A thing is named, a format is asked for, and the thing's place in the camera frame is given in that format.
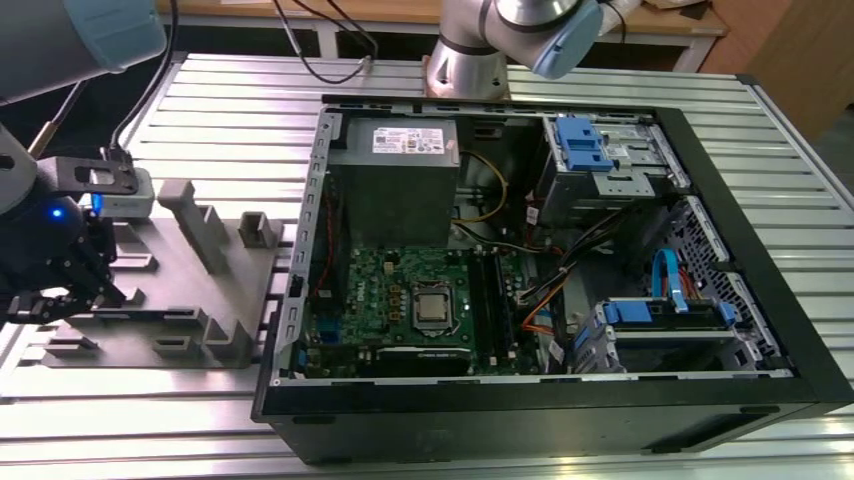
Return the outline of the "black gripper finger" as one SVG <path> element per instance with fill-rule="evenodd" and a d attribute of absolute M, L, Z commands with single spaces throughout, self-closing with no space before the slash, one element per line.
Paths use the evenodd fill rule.
<path fill-rule="evenodd" d="M 112 221 L 96 214 L 84 214 L 80 232 L 72 236 L 65 252 L 48 263 L 57 288 L 67 290 L 56 298 L 59 306 L 117 308 L 123 305 L 126 295 L 113 283 L 111 271 L 116 258 Z"/>
<path fill-rule="evenodd" d="M 71 291 L 64 296 L 45 297 L 40 292 L 5 290 L 5 322 L 45 325 L 88 312 L 100 295 Z"/>

